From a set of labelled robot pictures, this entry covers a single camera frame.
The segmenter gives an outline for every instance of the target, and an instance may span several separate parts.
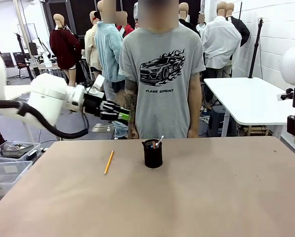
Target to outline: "beige jacket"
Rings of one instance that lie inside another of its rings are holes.
[[[87,63],[91,67],[95,67],[96,69],[102,71],[102,67],[99,62],[98,49],[94,42],[97,29],[98,26],[95,24],[91,29],[87,30],[86,35],[84,36],[84,49]]]

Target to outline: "yellow pencil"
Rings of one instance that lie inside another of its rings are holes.
[[[108,169],[109,169],[110,163],[111,163],[111,161],[112,161],[113,154],[114,154],[114,151],[111,151],[111,155],[110,155],[109,161],[108,161],[108,163],[107,163],[106,170],[104,171],[104,174],[106,174],[106,173],[108,172]]]

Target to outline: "clear plastic container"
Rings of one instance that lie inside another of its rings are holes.
[[[32,161],[0,163],[0,200],[32,166]]]
[[[3,157],[2,150],[5,144],[7,143],[16,143],[16,144],[23,144],[23,145],[33,145],[33,148],[25,153],[21,158],[5,158]],[[41,155],[41,144],[40,143],[31,143],[31,142],[14,142],[14,141],[7,141],[0,145],[0,162],[14,162],[14,161],[24,161],[24,160],[31,160],[32,158],[39,157]]]

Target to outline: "light blue jacket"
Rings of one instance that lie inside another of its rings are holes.
[[[97,25],[95,42],[103,69],[102,75],[111,82],[122,81],[125,78],[119,75],[119,56],[123,39],[114,24],[99,21]]]

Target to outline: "mesh pen holder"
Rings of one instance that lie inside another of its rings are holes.
[[[157,143],[158,139],[151,139],[144,142],[145,165],[151,169],[158,168],[163,164],[162,142],[155,149],[153,148],[153,142]]]

